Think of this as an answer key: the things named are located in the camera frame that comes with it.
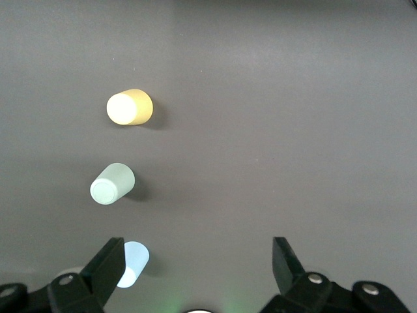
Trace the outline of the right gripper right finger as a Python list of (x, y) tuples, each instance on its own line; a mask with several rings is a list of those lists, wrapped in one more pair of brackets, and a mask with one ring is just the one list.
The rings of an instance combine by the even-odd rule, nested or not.
[(280, 291), (261, 312), (409, 312), (387, 286), (355, 282), (347, 290), (326, 276), (307, 272), (284, 237), (273, 238), (272, 272)]

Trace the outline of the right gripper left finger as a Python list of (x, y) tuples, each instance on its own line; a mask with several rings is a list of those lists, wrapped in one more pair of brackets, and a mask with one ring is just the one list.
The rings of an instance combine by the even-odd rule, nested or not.
[(124, 239), (111, 238), (78, 273), (64, 273), (39, 290), (1, 285), (1, 312), (103, 312), (125, 271)]

